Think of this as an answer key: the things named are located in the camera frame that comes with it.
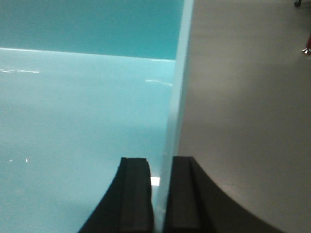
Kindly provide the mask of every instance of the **chair wheel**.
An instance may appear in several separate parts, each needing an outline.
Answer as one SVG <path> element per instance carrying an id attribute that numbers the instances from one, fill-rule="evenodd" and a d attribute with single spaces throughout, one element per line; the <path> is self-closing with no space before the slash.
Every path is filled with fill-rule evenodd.
<path id="1" fill-rule="evenodd" d="M 295 7 L 299 7 L 299 6 L 301 5 L 301 1 L 299 1 L 299 0 L 298 0 L 298 1 L 295 1 L 295 2 L 294 2 L 294 5 L 295 5 Z"/>
<path id="2" fill-rule="evenodd" d="M 311 49 L 305 48 L 304 50 L 301 51 L 304 55 L 310 56 L 311 55 Z"/>

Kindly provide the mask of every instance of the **gray floor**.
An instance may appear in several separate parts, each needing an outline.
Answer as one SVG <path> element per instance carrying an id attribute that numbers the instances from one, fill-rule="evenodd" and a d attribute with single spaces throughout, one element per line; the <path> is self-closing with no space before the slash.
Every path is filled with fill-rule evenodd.
<path id="1" fill-rule="evenodd" d="M 197 0 L 180 155 L 287 233 L 311 233 L 311 1 Z"/>

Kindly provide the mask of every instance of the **glossy teal panel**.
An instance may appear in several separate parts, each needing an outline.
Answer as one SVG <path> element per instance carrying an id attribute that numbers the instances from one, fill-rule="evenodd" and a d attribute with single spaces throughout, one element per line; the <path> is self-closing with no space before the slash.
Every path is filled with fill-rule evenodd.
<path id="1" fill-rule="evenodd" d="M 2 0 L 0 47 L 175 59 L 184 0 Z"/>
<path id="2" fill-rule="evenodd" d="M 174 67 L 0 49 L 0 232 L 77 232 L 122 156 L 159 177 Z"/>

